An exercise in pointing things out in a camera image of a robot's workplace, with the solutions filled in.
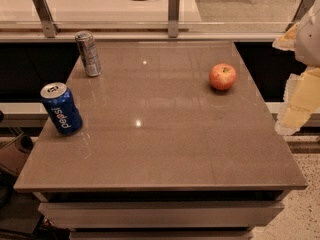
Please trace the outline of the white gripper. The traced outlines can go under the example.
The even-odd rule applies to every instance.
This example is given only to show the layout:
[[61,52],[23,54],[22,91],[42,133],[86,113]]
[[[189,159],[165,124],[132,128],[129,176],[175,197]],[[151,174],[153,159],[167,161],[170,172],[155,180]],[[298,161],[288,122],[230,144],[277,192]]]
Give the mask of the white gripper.
[[293,135],[320,108],[320,0],[315,1],[299,24],[277,38],[272,47],[295,50],[296,60],[308,65],[300,75],[289,76],[275,124],[278,134]]

